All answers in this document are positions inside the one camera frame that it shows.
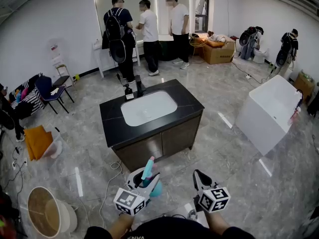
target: sink cabinet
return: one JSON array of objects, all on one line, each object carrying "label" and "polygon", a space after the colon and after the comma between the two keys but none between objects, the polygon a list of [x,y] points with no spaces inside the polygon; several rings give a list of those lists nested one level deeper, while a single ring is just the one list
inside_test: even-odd
[{"label": "sink cabinet", "polygon": [[202,111],[171,128],[127,146],[113,146],[112,149],[131,171],[144,167],[151,156],[155,162],[171,156],[185,148],[191,149],[197,134]]}]

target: gray tile floor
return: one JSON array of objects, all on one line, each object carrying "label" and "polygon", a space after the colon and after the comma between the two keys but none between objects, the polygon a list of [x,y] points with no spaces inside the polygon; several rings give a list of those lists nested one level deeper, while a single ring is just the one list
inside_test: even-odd
[{"label": "gray tile floor", "polygon": [[[247,80],[234,64],[191,64],[187,70],[180,70],[170,62],[160,62],[160,75],[149,77],[145,60],[142,59],[141,63],[141,67],[135,65],[135,72],[141,75],[146,87],[178,79],[203,103],[205,110],[193,149],[186,149],[158,163],[163,194],[137,215],[136,224],[190,203],[196,194],[192,173],[194,169],[200,169],[230,192],[232,199],[222,215],[231,225],[251,232],[256,238],[301,238],[300,225],[318,199],[319,155],[313,146],[312,130],[319,139],[319,122],[310,118],[303,108],[284,139],[262,157],[234,125],[249,91],[259,84],[253,79]],[[258,81],[269,74],[266,64],[241,59],[234,59],[234,63]],[[83,238],[88,222],[77,198],[75,167],[80,172],[81,200],[92,226],[102,225],[98,211],[108,180],[118,172],[110,167],[118,158],[106,145],[99,110],[100,103],[124,94],[116,72],[105,72],[104,79],[99,72],[85,76],[69,88],[69,93],[74,104],[65,94],[62,98],[70,114],[58,103],[53,103],[58,115],[47,106],[21,122],[26,127],[51,124],[59,128],[65,141],[64,151],[57,159],[43,158],[28,162],[28,166],[22,168],[23,189],[18,200],[23,226],[30,238],[42,238],[32,227],[26,211],[27,198],[33,187],[47,187],[58,199],[79,206],[76,231],[59,238]],[[225,119],[233,125],[231,128]],[[14,132],[8,131],[1,142],[4,153],[0,161],[1,185],[16,173],[10,166],[16,145]],[[18,156],[18,164],[22,164],[27,151],[25,143],[19,145],[23,151]],[[263,168],[260,158],[272,176]],[[102,211],[107,227],[118,215],[112,201],[127,175],[124,167],[123,174],[110,184]],[[17,176],[6,189],[14,206],[20,189],[21,177]]]}]

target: blue chair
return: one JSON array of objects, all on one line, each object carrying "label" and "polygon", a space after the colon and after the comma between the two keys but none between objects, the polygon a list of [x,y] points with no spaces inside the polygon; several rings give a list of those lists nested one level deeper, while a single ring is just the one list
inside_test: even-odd
[{"label": "blue chair", "polygon": [[[35,82],[35,87],[38,89],[41,97],[43,98],[44,101],[48,102],[48,104],[51,106],[51,108],[54,110],[54,112],[56,114],[58,114],[56,112],[56,110],[53,108],[53,106],[50,104],[51,101],[54,101],[54,100],[57,100],[59,102],[59,104],[63,107],[63,109],[65,109],[65,111],[67,113],[68,110],[63,106],[63,101],[61,99],[61,95],[63,93],[63,91],[66,92],[66,94],[69,96],[69,98],[71,99],[72,102],[73,99],[71,98],[71,96],[69,95],[69,93],[66,91],[66,88],[65,86],[59,86],[59,87],[52,87],[52,80],[50,77],[47,77],[47,76],[40,76],[39,79],[36,80]],[[58,92],[56,94],[54,94],[53,96],[51,95],[51,92],[53,90],[55,90],[56,88],[58,88]]]}]

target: black pants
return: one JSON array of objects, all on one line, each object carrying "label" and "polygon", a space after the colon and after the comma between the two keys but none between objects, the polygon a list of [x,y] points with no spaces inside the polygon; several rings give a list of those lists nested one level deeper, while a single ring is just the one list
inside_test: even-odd
[{"label": "black pants", "polygon": [[154,73],[159,68],[159,41],[144,42],[144,55],[149,65],[149,70]]},{"label": "black pants", "polygon": [[[14,129],[15,129],[15,136],[17,139],[20,139],[21,134],[24,134],[24,131],[23,131],[24,129],[19,124],[19,118],[17,117],[14,109],[11,107],[9,102],[5,98],[2,98],[1,100],[2,100],[2,110],[5,111],[13,120]],[[8,123],[10,124],[10,119],[7,118],[6,115],[0,116],[0,124],[7,127],[6,125]]]},{"label": "black pants", "polygon": [[124,44],[125,44],[126,58],[123,63],[119,64],[119,69],[121,71],[123,78],[126,78],[128,82],[131,82],[135,79],[134,71],[133,71],[133,59],[132,59],[134,44],[132,43],[131,40],[124,41]]},{"label": "black pants", "polygon": [[173,38],[178,57],[188,63],[188,34],[173,34]]}]

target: person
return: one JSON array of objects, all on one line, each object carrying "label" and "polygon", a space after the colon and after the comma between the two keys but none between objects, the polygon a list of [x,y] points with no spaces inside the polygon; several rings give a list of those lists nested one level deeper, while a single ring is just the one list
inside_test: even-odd
[{"label": "person", "polygon": [[189,66],[188,62],[188,34],[189,34],[189,13],[187,7],[178,0],[166,0],[167,6],[173,6],[170,12],[170,29],[169,34],[173,36],[176,50],[178,51],[177,59],[173,60],[174,64],[180,64],[181,69],[186,69]]},{"label": "person", "polygon": [[2,84],[0,84],[0,124],[7,127],[9,129],[15,129],[15,137],[17,142],[24,141],[24,128],[20,126],[19,124],[19,118],[16,115],[14,109],[9,104],[8,100],[5,98],[7,95],[6,88],[3,87]]},{"label": "person", "polygon": [[129,29],[133,29],[132,26],[132,16],[129,10],[123,8],[124,0],[112,0],[113,8],[111,8],[107,13],[104,15],[104,24],[106,23],[107,19],[110,15],[115,15],[118,10],[121,10],[118,15],[117,19],[120,23],[121,27],[124,27],[124,36],[122,37],[122,41],[125,45],[125,53],[126,58],[123,63],[119,63],[119,69],[123,76],[124,80],[127,80],[129,84],[135,82],[135,76],[133,72],[133,49],[135,47],[135,40],[131,33],[127,33]]},{"label": "person", "polygon": [[251,60],[251,57],[254,56],[254,49],[260,49],[260,39],[264,34],[264,30],[259,26],[251,26],[246,30],[246,32],[250,34],[250,38],[248,43],[242,47],[240,58]]},{"label": "person", "polygon": [[140,225],[136,230],[128,232],[134,217],[120,214],[118,219],[106,231],[101,227],[87,229],[84,239],[133,239],[133,238],[203,238],[203,239],[253,239],[254,237],[237,227],[231,227],[220,213],[205,212],[209,226],[177,217],[161,217]]},{"label": "person", "polygon": [[141,29],[143,34],[143,47],[145,59],[149,65],[149,76],[159,74],[159,33],[157,27],[157,16],[150,10],[151,2],[142,0],[139,3],[141,14],[140,22],[136,29]]},{"label": "person", "polygon": [[296,60],[297,51],[298,51],[298,31],[296,29],[293,29],[291,33],[287,32],[283,35],[281,38],[281,49],[280,52],[284,52],[287,54],[287,59],[284,63],[284,65],[281,67],[279,71],[279,75],[284,76],[286,71],[288,70],[291,61]]}]

